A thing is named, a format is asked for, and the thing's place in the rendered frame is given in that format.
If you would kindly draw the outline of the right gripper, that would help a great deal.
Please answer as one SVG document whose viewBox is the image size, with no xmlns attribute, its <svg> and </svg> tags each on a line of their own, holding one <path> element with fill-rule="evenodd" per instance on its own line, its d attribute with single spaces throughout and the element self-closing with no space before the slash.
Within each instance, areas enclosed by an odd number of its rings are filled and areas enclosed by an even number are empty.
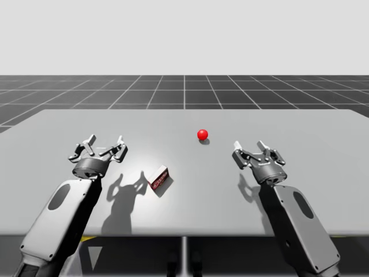
<svg viewBox="0 0 369 277">
<path fill-rule="evenodd" d="M 279 152 L 276 149 L 268 147 L 262 141 L 257 142 L 257 146 L 262 151 L 263 157 L 257 157 L 256 154 L 245 151 L 240 142 L 235 141 L 232 157 L 237 166 L 241 170 L 245 167 L 250 167 L 259 185 L 265 182 L 277 184 L 286 180 L 287 174 L 283 169 L 285 160 Z"/>
</svg>

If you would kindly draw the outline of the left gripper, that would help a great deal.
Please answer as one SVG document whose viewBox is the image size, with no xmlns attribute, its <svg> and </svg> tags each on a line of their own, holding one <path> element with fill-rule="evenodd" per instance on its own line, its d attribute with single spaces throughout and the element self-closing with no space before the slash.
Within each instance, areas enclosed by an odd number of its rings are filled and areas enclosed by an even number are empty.
<svg viewBox="0 0 369 277">
<path fill-rule="evenodd" d="M 119 136 L 116 144 L 108 148 L 92 147 L 95 141 L 96 136 L 90 135 L 81 144 L 76 144 L 74 153 L 68 157 L 68 160 L 75 164 L 72 173 L 77 178 L 103 178 L 110 162 L 121 163 L 128 152 L 123 136 Z"/>
</svg>

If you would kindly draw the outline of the red and white carton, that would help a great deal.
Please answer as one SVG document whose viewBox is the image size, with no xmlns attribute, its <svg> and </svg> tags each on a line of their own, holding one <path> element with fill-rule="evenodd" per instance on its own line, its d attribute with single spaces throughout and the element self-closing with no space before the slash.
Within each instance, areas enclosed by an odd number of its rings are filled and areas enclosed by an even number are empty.
<svg viewBox="0 0 369 277">
<path fill-rule="evenodd" d="M 161 165 L 149 178 L 148 184 L 152 190 L 157 190 L 169 177 L 168 167 Z"/>
</svg>

